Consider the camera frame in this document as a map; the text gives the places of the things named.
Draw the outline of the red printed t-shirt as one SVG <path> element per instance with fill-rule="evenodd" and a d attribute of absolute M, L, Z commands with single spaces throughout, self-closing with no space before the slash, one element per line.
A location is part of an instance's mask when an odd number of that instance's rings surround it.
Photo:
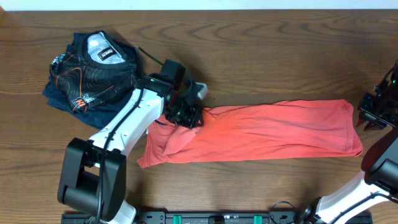
<path fill-rule="evenodd" d="M 161 116 L 148 128 L 141 168 L 165 162 L 225 162 L 358 156 L 363 145 L 346 100 L 281 101 L 203 110 L 203 126 Z"/>

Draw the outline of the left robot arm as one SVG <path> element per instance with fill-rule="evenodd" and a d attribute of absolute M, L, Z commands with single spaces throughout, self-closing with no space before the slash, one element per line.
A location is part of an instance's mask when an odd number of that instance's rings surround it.
<path fill-rule="evenodd" d="M 190 129 L 203 125 L 200 102 L 207 94 L 207 85 L 173 60 L 138 79 L 127 104 L 103 129 L 68 144 L 57 199 L 76 211 L 64 213 L 61 222 L 133 223 L 137 210 L 125 199 L 127 157 L 161 116 Z"/>

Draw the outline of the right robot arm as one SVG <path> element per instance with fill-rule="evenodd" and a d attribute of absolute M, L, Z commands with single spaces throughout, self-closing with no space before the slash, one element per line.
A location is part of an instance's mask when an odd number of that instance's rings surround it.
<path fill-rule="evenodd" d="M 397 63 L 366 93 L 358 110 L 364 130 L 392 129 L 374 143 L 363 157 L 360 173 L 336 192 L 308 206 L 296 223 L 371 223 L 359 214 L 382 203 L 397 203 Z"/>

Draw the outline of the folded navy blue garment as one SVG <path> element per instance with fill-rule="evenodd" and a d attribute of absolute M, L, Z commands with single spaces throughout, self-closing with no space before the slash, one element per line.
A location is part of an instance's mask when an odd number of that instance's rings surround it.
<path fill-rule="evenodd" d="M 74 117 L 84 122 L 87 125 L 90 125 L 96 129 L 104 128 L 126 105 L 129 101 L 132 91 L 134 88 L 124 95 L 118 101 L 114 103 L 99 105 L 85 112 L 76 113 L 73 112 L 69 105 L 66 102 L 65 97 L 62 93 L 56 89 L 55 84 L 51 81 L 49 76 L 49 82 L 45 86 L 43 90 L 43 94 L 48 99 L 48 105 L 61 110 L 71 113 Z"/>

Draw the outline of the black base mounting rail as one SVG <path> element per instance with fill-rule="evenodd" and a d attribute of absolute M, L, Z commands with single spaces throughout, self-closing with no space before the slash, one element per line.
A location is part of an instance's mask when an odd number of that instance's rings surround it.
<path fill-rule="evenodd" d="M 268 213 L 165 213 L 145 212 L 135 217 L 133 224 L 289 224 L 294 223 L 295 212 Z M 61 224 L 95 223 L 95 218 L 84 213 L 65 213 Z M 370 212 L 361 212 L 349 219 L 347 224 L 373 224 Z"/>

